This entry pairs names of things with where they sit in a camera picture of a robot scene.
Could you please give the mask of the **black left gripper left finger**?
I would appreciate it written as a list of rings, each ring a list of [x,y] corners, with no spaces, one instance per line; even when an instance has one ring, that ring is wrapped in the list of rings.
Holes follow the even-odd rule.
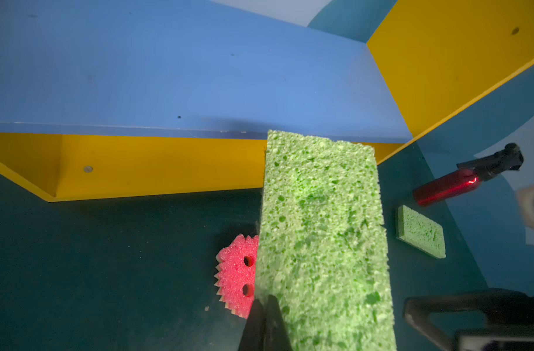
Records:
[[[238,351],[263,350],[265,335],[265,310],[259,299],[252,303],[246,325],[242,333]]]

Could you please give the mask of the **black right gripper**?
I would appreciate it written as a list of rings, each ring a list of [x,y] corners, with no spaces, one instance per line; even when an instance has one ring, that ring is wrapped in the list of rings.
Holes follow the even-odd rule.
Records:
[[[432,314],[480,312],[485,327],[459,329],[449,337]],[[403,318],[440,350],[534,350],[534,296],[500,288],[454,295],[411,297]]]

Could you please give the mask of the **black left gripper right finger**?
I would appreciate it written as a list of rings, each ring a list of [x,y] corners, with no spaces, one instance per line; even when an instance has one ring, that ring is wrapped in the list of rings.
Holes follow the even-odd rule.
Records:
[[[268,297],[264,312],[263,349],[265,351],[292,351],[279,302],[274,295]]]

